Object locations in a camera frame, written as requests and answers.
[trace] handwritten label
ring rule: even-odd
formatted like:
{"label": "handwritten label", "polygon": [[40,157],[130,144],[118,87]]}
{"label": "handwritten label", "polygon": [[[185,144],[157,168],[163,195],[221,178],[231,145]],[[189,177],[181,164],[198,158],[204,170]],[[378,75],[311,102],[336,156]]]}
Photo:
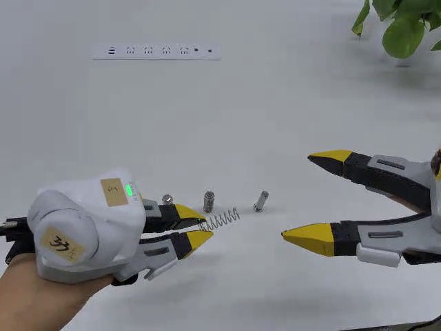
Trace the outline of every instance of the handwritten label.
{"label": "handwritten label", "polygon": [[80,256],[85,250],[82,245],[65,236],[52,226],[46,230],[41,238],[41,245],[51,250],[59,257],[73,263],[78,262]]}
{"label": "handwritten label", "polygon": [[129,204],[119,178],[101,179],[101,186],[103,186],[105,200],[109,207]]}

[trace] green plant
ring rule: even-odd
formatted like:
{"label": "green plant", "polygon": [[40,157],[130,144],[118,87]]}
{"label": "green plant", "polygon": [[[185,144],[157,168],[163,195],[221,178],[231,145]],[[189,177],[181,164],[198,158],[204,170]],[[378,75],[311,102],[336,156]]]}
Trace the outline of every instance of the green plant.
{"label": "green plant", "polygon": [[[383,35],[383,47],[397,59],[406,59],[416,51],[426,29],[441,26],[441,0],[372,0],[372,6],[381,21],[393,19]],[[352,27],[359,37],[370,9],[371,0],[365,0]],[[431,50],[441,50],[441,40]]]}

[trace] power strip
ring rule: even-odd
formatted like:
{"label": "power strip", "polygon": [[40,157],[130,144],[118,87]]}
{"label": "power strip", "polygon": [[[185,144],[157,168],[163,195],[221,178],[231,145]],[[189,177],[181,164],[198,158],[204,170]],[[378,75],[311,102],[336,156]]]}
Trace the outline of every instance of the power strip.
{"label": "power strip", "polygon": [[95,45],[94,60],[220,60],[218,46],[196,44]]}

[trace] metal screw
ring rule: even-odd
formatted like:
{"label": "metal screw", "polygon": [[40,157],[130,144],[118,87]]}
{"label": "metal screw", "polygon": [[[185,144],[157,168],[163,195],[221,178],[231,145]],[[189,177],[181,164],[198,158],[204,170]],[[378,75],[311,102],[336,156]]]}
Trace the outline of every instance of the metal screw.
{"label": "metal screw", "polygon": [[204,194],[204,212],[212,212],[214,207],[214,193],[207,191]]}
{"label": "metal screw", "polygon": [[166,194],[163,196],[163,205],[172,205],[173,197],[170,194]]}
{"label": "metal screw", "polygon": [[259,199],[254,204],[254,210],[257,212],[261,212],[263,210],[263,205],[265,204],[268,197],[269,197],[269,193],[267,191],[262,191],[262,193],[259,196]]}
{"label": "metal screw", "polygon": [[12,229],[12,228],[16,228],[17,226],[19,226],[19,222],[17,221],[6,221],[0,224],[0,228],[2,229]]}

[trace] white background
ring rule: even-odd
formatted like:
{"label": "white background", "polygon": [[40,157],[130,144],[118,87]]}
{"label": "white background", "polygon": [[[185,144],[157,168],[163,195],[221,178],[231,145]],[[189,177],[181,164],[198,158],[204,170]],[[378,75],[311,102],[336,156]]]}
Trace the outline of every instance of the white background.
{"label": "white background", "polygon": [[[318,169],[309,153],[426,161],[441,142],[441,54],[422,52],[411,68],[383,61],[378,45],[351,34],[361,5],[2,1],[3,217],[26,215],[42,186],[115,166],[128,167],[148,199],[170,193],[197,209],[210,188],[218,211],[236,206],[242,216],[161,277],[106,288],[67,330],[327,331],[441,312],[441,265],[324,258],[280,235],[409,213]],[[215,43],[223,59],[90,58],[95,43],[130,42]],[[255,214],[263,188],[267,208]],[[2,239],[1,256],[9,247]]]}

